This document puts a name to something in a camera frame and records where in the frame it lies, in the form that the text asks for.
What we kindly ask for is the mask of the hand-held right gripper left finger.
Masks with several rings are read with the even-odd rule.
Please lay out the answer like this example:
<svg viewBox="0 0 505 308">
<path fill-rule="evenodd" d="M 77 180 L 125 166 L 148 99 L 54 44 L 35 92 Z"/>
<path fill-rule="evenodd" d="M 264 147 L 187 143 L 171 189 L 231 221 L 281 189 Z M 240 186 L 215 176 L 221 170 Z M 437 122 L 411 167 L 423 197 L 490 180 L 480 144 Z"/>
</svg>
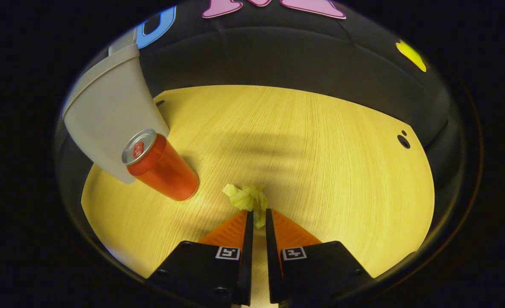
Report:
<svg viewBox="0 0 505 308">
<path fill-rule="evenodd" d="M 201 240 L 180 242 L 148 285 L 186 307 L 249 306 L 253 218 L 253 212 L 241 210 Z"/>
</svg>

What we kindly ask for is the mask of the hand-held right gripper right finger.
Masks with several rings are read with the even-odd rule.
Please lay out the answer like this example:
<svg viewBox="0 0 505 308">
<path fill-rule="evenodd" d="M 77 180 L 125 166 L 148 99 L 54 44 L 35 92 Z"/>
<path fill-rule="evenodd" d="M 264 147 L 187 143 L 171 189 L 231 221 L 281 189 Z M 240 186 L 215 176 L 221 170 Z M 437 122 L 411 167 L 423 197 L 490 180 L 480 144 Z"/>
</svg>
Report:
<svg viewBox="0 0 505 308">
<path fill-rule="evenodd" d="M 340 241 L 322 242 L 274 209 L 265 227 L 270 302 L 337 305 L 373 281 Z"/>
</svg>

